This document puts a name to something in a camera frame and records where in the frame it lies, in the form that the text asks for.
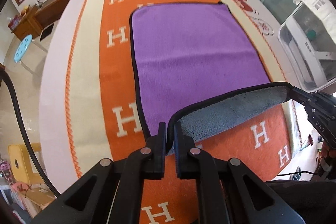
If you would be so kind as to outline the brown wooden TV cabinet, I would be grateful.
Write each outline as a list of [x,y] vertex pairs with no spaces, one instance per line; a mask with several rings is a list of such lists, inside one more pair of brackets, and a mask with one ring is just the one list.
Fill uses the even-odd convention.
[[37,38],[44,29],[60,19],[69,1],[46,0],[41,7],[38,5],[30,7],[11,33],[19,40],[23,40],[27,35]]

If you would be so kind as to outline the blue round stool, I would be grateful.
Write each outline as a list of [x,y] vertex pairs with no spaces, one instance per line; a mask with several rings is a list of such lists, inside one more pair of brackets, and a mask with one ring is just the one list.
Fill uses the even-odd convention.
[[30,69],[23,61],[23,57],[25,56],[27,50],[29,49],[30,44],[34,44],[36,47],[38,47],[40,50],[42,50],[45,53],[48,53],[48,50],[41,46],[39,43],[35,42],[35,39],[33,38],[32,34],[27,35],[18,45],[17,50],[14,53],[13,60],[15,63],[20,63],[20,65],[29,73],[32,75],[35,75],[35,72]]

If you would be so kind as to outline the white plastic storage box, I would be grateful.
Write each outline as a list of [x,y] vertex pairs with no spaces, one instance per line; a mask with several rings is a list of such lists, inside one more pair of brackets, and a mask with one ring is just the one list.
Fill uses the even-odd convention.
[[335,83],[335,7],[329,0],[293,0],[297,6],[278,39],[305,91]]

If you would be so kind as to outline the yellow plastic chair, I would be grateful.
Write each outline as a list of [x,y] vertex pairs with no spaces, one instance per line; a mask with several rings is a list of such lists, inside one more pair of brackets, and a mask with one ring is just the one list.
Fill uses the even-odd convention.
[[8,153],[15,180],[28,185],[44,183],[38,171],[33,170],[34,163],[25,144],[9,145]]

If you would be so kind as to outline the purple and grey towel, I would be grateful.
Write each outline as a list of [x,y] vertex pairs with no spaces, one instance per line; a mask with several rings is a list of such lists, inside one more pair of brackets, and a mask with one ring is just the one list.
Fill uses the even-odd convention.
[[129,18],[139,121],[146,138],[176,129],[206,150],[271,155],[289,145],[283,108],[289,85],[272,80],[223,3],[161,3]]

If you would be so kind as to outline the orange H-pattern table runner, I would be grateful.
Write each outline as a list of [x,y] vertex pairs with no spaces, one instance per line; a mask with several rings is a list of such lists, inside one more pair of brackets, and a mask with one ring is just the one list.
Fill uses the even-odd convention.
[[[214,54],[223,50],[219,68],[206,72],[209,61],[193,67],[183,57],[176,68],[191,65],[195,73],[187,72],[185,80],[197,73],[206,73],[191,84],[186,93],[178,89],[178,97],[168,99],[167,115],[157,117],[149,125],[156,134],[158,123],[165,121],[179,109],[192,103],[251,85],[273,80],[285,80],[291,66],[285,64],[285,54],[273,31],[280,24],[259,0],[84,0],[76,23],[67,65],[65,108],[70,152],[78,178],[104,157],[113,160],[126,158],[145,145],[144,126],[139,120],[135,102],[135,82],[130,51],[131,13],[143,6],[161,3],[210,3],[222,1],[228,5],[240,27],[248,26],[247,37],[225,38],[219,32]],[[206,76],[214,76],[214,83],[228,88],[210,92]],[[285,103],[248,120],[219,135],[197,141],[197,145],[220,159],[238,156],[263,180],[280,173],[292,159],[292,134],[297,133],[294,106]],[[139,223],[192,223],[197,219],[196,184],[177,179],[173,155],[166,158],[163,180],[146,181]]]

